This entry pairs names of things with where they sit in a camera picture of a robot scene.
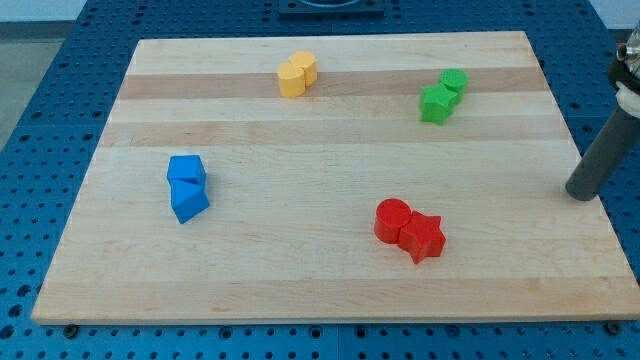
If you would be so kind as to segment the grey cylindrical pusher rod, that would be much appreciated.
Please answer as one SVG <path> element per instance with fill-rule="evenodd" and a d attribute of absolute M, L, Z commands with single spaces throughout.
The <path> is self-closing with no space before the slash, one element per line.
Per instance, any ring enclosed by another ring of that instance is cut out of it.
<path fill-rule="evenodd" d="M 575 200 L 591 201 L 639 142 L 639 118 L 618 107 L 565 183 Z"/>

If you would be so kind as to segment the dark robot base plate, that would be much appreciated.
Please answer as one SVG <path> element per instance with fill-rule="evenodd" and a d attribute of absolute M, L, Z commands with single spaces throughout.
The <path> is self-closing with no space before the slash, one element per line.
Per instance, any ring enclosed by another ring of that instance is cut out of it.
<path fill-rule="evenodd" d="M 281 18 L 301 16 L 383 15 L 384 0 L 278 0 Z"/>

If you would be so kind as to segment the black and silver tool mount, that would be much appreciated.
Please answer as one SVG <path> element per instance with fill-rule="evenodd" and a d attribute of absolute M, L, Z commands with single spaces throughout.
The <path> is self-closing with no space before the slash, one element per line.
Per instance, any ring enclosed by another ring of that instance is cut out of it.
<path fill-rule="evenodd" d="M 616 89 L 618 105 L 629 115 L 639 117 L 639 24 L 621 43 L 607 70 L 610 84 Z"/>

